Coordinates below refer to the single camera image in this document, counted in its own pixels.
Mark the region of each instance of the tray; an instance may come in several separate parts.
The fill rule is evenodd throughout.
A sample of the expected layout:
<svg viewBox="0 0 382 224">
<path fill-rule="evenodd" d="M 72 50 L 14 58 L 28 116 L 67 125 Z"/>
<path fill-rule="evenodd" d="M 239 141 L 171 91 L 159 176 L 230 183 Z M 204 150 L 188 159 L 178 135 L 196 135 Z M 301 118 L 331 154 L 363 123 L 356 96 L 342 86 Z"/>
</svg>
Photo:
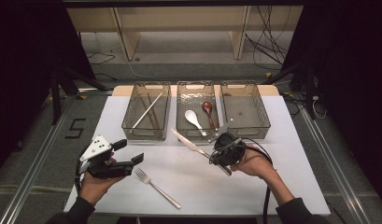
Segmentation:
<svg viewBox="0 0 382 224">
<path fill-rule="evenodd" d="M 214 85 L 212 81 L 179 81 L 177 83 L 177 131 L 191 141 L 204 142 L 212 137 L 212 130 L 207 113 L 202 103 L 212 104 L 211 118 L 215 127 L 219 127 L 218 111 Z M 185 112 L 193 110 L 206 136 L 185 118 Z"/>
<path fill-rule="evenodd" d="M 144 118 L 138 122 L 159 94 L 162 95 Z M 170 83 L 136 82 L 121 124 L 127 139 L 164 141 L 167 133 L 170 100 Z"/>
<path fill-rule="evenodd" d="M 222 81 L 220 100 L 224 122 L 233 119 L 228 133 L 251 139 L 267 135 L 271 125 L 255 81 Z"/>
</svg>

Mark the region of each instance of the white spoon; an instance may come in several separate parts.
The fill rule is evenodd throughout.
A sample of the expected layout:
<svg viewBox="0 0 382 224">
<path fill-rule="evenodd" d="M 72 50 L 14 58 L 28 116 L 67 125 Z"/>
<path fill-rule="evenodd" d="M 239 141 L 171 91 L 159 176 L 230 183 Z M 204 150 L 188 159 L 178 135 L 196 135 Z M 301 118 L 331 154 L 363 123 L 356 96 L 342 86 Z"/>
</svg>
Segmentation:
<svg viewBox="0 0 382 224">
<path fill-rule="evenodd" d="M 199 129 L 200 133 L 202 133 L 202 136 L 207 136 L 207 133 L 202 130 L 203 128 L 202 126 L 200 126 L 199 121 L 197 120 L 196 114 L 194 113 L 193 110 L 185 111 L 185 118 Z"/>
</svg>

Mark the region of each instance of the silver fork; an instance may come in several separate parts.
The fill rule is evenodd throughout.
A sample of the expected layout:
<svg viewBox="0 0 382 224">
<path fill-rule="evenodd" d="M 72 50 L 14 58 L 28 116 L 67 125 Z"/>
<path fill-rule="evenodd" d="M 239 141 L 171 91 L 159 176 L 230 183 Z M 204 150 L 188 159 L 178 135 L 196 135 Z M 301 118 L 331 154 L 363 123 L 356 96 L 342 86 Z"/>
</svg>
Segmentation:
<svg viewBox="0 0 382 224">
<path fill-rule="evenodd" d="M 176 209 L 180 209 L 181 208 L 181 205 L 178 202 L 176 202 L 173 198 L 168 196 L 168 194 L 164 193 L 156 185 L 152 184 L 152 180 L 150 179 L 150 177 L 147 174 L 144 173 L 144 171 L 142 171 L 140 168 L 137 168 L 135 170 L 135 173 L 138 175 L 138 177 L 140 177 L 141 181 L 144 182 L 144 184 L 149 184 L 152 187 L 154 187 L 156 190 L 158 190 L 162 194 L 162 196 L 165 199 L 167 199 L 167 201 L 169 201 Z"/>
</svg>

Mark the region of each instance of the black sleeve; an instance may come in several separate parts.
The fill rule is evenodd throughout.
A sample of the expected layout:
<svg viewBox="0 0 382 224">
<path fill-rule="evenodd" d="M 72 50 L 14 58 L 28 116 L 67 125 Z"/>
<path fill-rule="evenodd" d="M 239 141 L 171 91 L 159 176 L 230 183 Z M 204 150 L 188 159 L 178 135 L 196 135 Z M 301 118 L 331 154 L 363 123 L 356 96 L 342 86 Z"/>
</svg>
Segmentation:
<svg viewBox="0 0 382 224">
<path fill-rule="evenodd" d="M 68 213 L 59 213 L 51 217 L 46 224 L 82 224 L 87 223 L 94 207 L 81 197 L 77 197 Z"/>
<path fill-rule="evenodd" d="M 312 215 L 304 205 L 302 198 L 293 199 L 276 208 L 283 224 L 328 224 L 328 220 L 318 215 Z"/>
</svg>

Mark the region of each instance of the brown spoon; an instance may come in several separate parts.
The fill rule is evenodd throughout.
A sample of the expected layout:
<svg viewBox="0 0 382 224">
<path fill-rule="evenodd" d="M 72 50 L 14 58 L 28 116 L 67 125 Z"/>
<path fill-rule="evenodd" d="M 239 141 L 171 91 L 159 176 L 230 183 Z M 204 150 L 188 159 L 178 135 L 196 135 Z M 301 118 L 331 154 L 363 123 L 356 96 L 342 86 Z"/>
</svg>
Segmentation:
<svg viewBox="0 0 382 224">
<path fill-rule="evenodd" d="M 211 118 L 211 111 L 213 109 L 213 105 L 210 102 L 205 101 L 202 103 L 202 108 L 205 110 L 205 112 L 208 115 L 208 118 L 210 120 L 210 128 L 212 130 L 215 130 L 215 125 L 214 125 L 213 119 Z"/>
</svg>

